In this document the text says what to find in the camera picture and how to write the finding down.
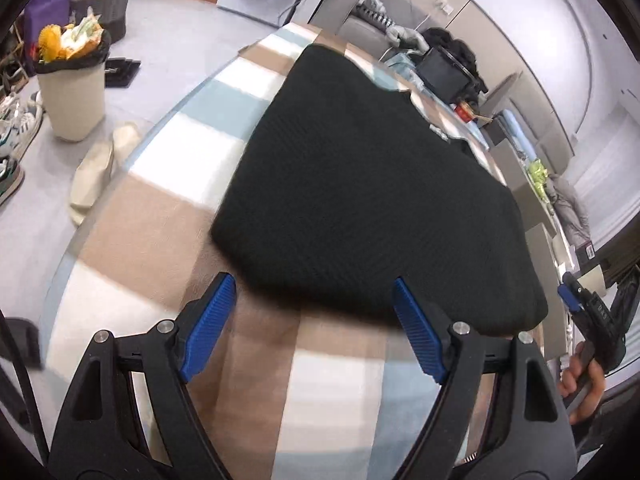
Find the black textured sweater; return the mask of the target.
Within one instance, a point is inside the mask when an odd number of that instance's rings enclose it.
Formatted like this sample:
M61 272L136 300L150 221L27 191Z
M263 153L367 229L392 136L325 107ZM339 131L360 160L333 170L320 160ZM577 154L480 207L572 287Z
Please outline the black textured sweater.
M366 322L397 324L396 278L488 336L548 313L510 190L321 44L259 119L210 237L250 287Z

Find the pile of black clothes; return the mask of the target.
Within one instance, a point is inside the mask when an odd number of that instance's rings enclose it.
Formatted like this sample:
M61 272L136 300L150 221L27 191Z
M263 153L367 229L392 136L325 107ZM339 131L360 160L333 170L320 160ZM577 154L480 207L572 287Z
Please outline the pile of black clothes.
M422 32L422 36L430 47L443 47L464 66L477 80L478 92L488 92L488 87L478 72L476 56L464 41L454 38L447 29L441 27L429 27Z

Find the grey bedside cabinet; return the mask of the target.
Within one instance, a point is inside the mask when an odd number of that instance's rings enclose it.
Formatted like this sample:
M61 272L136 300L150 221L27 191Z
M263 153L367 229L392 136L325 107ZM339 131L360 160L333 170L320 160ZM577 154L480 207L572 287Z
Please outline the grey bedside cabinet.
M570 350L565 306L558 294L562 275L572 266L570 248L558 216L536 193L518 153L508 140L489 150L520 208L526 243L548 304L548 315L541 322L544 355L559 359Z

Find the checkered table cloth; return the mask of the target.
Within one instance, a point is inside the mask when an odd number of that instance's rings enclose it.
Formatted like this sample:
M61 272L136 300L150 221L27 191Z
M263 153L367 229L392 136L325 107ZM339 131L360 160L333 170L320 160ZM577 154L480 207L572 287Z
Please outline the checkered table cloth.
M58 479L391 479L439 389L401 289L515 344L548 304L447 107L289 24L150 133L58 269Z

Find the yellow green toy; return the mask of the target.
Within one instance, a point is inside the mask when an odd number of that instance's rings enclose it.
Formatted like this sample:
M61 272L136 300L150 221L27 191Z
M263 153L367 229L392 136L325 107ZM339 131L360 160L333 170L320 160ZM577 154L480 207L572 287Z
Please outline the yellow green toy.
M549 203L546 192L546 183L549 177L548 170L539 158L526 164L526 174L538 198L545 204Z

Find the beige slippers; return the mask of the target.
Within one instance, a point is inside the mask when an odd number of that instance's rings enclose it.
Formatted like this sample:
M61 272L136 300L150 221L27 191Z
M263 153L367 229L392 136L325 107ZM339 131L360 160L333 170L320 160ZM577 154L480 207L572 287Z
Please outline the beige slippers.
M68 214L74 226L82 225L113 174L122 169L142 138L138 127L126 122L89 148L75 171L68 196Z

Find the bed with grey headboard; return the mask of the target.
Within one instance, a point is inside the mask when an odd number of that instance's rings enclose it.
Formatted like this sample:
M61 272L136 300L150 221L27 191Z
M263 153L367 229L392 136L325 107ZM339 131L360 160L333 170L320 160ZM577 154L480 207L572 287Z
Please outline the bed with grey headboard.
M568 244L591 242L588 214L574 188L562 177L574 150L547 96L527 72L507 76L488 94L480 114L492 118L480 131L489 149L508 140L522 164L539 158L548 170L546 192L551 213L558 216Z

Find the red bowl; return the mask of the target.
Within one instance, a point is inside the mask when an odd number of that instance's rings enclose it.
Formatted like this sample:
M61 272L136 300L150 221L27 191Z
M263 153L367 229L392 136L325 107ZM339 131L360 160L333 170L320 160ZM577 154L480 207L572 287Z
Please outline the red bowl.
M462 120L462 122L474 122L474 120L480 120L481 122L492 122L492 118L475 113L472 109L472 106L465 101L457 103L454 107L454 111Z

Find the cream trash bin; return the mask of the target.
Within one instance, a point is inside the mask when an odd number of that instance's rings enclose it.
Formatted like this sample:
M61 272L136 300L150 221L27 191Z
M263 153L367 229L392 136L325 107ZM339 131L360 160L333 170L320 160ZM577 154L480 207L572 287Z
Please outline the cream trash bin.
M111 35L92 9L77 23L40 30L36 72L44 110L55 136L77 143L105 115L105 63Z

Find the white green sneakers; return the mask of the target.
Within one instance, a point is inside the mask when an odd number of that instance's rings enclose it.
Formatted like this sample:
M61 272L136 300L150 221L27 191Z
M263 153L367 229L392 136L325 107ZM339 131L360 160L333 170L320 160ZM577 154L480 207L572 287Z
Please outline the white green sneakers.
M34 92L26 102L15 93L1 101L1 205L24 180L21 160L40 131L43 114L40 91Z

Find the wooden shoe rack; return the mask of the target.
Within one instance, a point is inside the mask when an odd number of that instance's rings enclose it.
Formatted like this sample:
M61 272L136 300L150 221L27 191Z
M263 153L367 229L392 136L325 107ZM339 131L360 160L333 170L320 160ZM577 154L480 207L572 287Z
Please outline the wooden shoe rack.
M29 83L23 17L20 16L1 39L1 96L20 92Z

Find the grey sofa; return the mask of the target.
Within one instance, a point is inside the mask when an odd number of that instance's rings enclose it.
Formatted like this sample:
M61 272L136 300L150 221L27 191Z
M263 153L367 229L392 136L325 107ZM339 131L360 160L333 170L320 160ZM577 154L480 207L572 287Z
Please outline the grey sofa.
M387 14L382 0L322 0L309 23L379 60L430 50L420 32L397 24Z

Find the purple bag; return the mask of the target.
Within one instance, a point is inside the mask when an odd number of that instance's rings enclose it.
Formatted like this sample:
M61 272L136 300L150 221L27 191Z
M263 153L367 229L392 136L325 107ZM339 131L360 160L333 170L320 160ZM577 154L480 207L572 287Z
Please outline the purple bag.
M70 0L30 0L24 10L25 44L35 44L47 25L66 25L70 18Z

